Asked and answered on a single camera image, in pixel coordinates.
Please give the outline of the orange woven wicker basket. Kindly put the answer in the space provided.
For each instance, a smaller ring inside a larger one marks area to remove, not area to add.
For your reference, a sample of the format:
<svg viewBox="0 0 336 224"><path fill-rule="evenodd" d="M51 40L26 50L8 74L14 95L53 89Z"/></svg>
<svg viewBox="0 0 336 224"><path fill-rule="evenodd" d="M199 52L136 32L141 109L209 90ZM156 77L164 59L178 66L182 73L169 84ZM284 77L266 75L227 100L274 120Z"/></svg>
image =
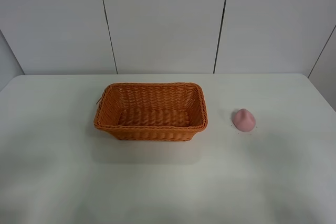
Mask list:
<svg viewBox="0 0 336 224"><path fill-rule="evenodd" d="M190 82L111 84L94 118L96 129L136 141L189 141L207 124L202 88Z"/></svg>

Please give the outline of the pink peach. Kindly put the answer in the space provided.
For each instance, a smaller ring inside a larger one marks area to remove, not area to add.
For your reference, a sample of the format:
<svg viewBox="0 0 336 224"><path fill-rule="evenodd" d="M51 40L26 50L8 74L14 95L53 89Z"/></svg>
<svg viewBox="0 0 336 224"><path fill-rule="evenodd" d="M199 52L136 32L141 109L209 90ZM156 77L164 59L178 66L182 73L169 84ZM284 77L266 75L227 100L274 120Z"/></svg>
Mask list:
<svg viewBox="0 0 336 224"><path fill-rule="evenodd" d="M250 132L256 126L256 119L247 109L240 109L232 116L232 123L242 132Z"/></svg>

